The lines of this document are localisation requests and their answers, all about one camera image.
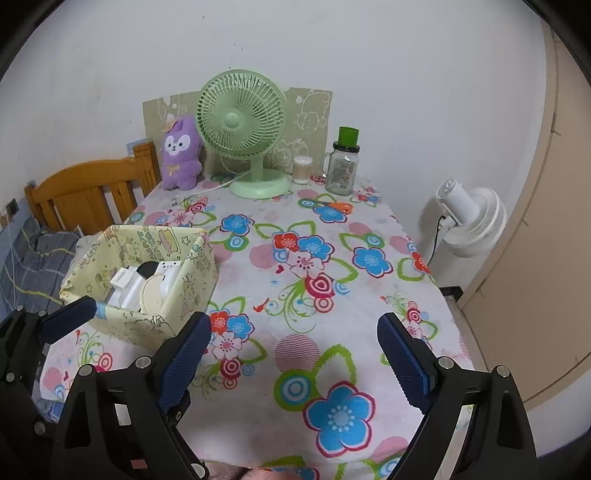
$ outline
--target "door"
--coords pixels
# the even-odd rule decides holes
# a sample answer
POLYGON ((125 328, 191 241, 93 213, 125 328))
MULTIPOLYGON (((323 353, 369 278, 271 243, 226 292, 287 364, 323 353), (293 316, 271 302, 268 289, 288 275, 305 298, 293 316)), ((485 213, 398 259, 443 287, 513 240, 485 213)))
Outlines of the door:
POLYGON ((488 368, 506 365, 528 407, 591 366, 591 87, 555 47, 544 168, 515 236, 462 308, 488 368))

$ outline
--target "glass jar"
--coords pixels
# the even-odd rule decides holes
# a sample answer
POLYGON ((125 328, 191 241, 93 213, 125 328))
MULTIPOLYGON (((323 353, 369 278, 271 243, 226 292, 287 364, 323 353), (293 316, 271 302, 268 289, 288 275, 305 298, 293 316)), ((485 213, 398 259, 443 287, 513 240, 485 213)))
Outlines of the glass jar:
POLYGON ((334 151, 322 156, 322 170, 326 176, 326 190, 335 195, 350 195, 353 191, 359 157, 359 147, 345 147, 333 143, 334 151), (324 161, 329 156, 328 168, 324 161))

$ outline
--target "wooden headboard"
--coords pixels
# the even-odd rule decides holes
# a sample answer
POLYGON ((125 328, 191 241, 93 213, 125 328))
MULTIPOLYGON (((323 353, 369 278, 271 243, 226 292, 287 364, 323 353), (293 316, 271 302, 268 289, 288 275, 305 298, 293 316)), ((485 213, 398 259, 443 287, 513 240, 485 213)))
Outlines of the wooden headboard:
POLYGON ((110 188, 125 221, 137 206, 131 188, 134 180, 139 181, 144 196, 160 182, 152 142, 136 145, 133 157, 95 160, 60 170, 38 187, 27 186, 25 196, 35 218, 52 230, 71 231, 80 225, 85 235, 93 235, 114 223, 102 187, 110 188))

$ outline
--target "green desk fan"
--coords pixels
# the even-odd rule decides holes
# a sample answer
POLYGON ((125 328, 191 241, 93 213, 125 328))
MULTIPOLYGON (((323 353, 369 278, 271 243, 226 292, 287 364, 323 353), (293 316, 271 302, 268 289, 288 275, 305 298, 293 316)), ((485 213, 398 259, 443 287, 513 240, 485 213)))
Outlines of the green desk fan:
POLYGON ((251 161, 250 172, 230 184, 232 193, 265 199, 289 191, 284 173, 262 166, 285 130, 285 96, 272 81, 248 70, 221 73, 201 89, 195 118, 204 142, 220 155, 251 161))

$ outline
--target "fan stand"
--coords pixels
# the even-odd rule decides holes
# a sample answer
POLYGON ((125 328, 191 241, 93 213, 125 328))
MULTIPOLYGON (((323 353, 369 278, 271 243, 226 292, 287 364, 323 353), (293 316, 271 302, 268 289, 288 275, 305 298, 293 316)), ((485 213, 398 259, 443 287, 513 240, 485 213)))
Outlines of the fan stand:
POLYGON ((290 179, 283 172, 262 167, 263 158, 251 160, 251 170, 230 184, 230 191, 246 199, 268 199, 289 192, 290 179))

